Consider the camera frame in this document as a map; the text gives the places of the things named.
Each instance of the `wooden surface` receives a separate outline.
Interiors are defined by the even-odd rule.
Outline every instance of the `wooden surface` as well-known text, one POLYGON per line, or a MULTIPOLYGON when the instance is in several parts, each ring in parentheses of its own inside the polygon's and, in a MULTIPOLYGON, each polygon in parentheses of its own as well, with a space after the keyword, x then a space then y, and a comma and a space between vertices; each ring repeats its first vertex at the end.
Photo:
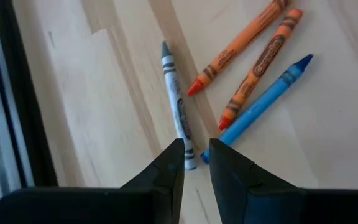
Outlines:
MULTIPOLYGON (((175 137, 160 44, 182 92, 270 0, 15 0, 62 186, 119 187, 175 137)), ((358 1, 298 0, 304 17, 246 105, 315 58, 233 148, 300 187, 358 188, 358 1)), ((198 154, 283 15, 206 91, 184 97, 198 154)), ((208 166, 186 173, 182 223, 219 223, 208 166)))

